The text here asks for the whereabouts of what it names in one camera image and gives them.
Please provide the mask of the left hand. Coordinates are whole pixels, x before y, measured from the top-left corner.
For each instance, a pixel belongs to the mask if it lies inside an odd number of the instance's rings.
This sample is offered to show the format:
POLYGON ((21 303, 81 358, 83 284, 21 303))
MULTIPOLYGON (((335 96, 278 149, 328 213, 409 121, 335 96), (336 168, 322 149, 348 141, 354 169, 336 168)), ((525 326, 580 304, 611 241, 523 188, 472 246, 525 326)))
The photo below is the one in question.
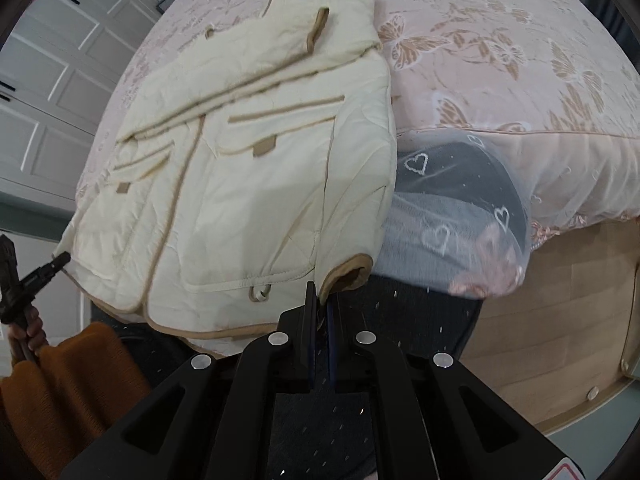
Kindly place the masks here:
POLYGON ((49 344, 47 334, 43 329, 43 320, 37 308, 30 307, 25 312, 26 327, 12 323, 8 326, 8 343, 11 350, 12 364, 27 360, 25 348, 35 356, 49 344))

